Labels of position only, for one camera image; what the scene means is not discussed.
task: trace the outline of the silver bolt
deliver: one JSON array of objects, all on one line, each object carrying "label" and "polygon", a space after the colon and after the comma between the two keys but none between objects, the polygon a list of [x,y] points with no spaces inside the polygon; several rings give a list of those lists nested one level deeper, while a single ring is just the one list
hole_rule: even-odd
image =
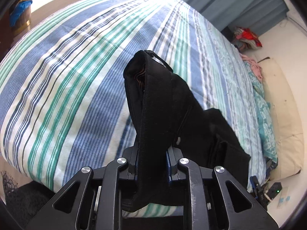
[{"label": "silver bolt", "polygon": [[189,159],[187,159],[187,158],[181,158],[179,161],[182,164],[188,164],[189,163]]},{"label": "silver bolt", "polygon": [[218,173],[224,173],[225,169],[222,167],[222,166],[216,166],[215,167],[215,170],[218,172]]},{"label": "silver bolt", "polygon": [[88,173],[88,172],[91,171],[91,168],[88,167],[88,166],[85,166],[85,167],[83,167],[83,168],[81,169],[81,171],[82,171],[82,173]]},{"label": "silver bolt", "polygon": [[126,158],[124,158],[124,157],[120,157],[120,158],[118,158],[117,159],[117,162],[119,163],[119,164],[123,164],[123,163],[125,163],[127,160],[126,160]]}]

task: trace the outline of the striped bedsheet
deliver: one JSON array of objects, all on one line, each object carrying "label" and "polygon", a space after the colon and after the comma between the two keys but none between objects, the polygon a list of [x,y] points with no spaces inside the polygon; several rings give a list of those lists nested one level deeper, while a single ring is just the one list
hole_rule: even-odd
[{"label": "striped bedsheet", "polygon": [[[0,148],[32,179],[58,191],[133,145],[123,70],[153,50],[204,109],[219,108],[265,179],[251,82],[238,51],[182,0],[82,0],[25,35],[0,65]],[[131,216],[177,214],[150,205]]]}]

